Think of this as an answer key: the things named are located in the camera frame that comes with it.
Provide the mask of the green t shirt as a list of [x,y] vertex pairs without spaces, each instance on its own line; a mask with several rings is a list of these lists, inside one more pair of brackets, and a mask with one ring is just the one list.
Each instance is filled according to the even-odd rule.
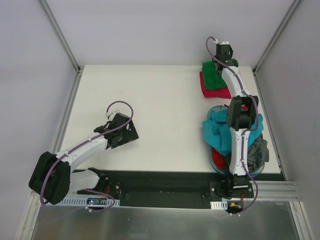
[[227,84],[216,69],[216,61],[213,58],[211,61],[202,64],[202,77],[206,90],[216,91],[227,87]]

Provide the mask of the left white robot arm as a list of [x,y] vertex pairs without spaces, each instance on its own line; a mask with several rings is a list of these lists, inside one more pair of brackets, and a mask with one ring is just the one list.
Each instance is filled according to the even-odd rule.
[[89,167],[77,172],[76,168],[107,149],[117,148],[139,138],[131,117],[119,111],[111,116],[111,120],[96,127],[86,140],[71,149],[42,153],[28,187],[52,205],[60,203],[67,194],[78,191],[105,194],[108,181],[102,171]]

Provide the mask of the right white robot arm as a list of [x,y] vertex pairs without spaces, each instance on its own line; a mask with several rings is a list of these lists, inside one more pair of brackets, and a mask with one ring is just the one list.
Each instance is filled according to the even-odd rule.
[[253,125],[259,126],[257,113],[258,98],[248,93],[239,71],[239,64],[233,59],[233,49],[228,41],[216,45],[213,59],[215,69],[227,85],[231,102],[227,108],[226,123],[231,133],[231,158],[228,176],[219,185],[217,195],[231,199],[249,188],[248,145]]

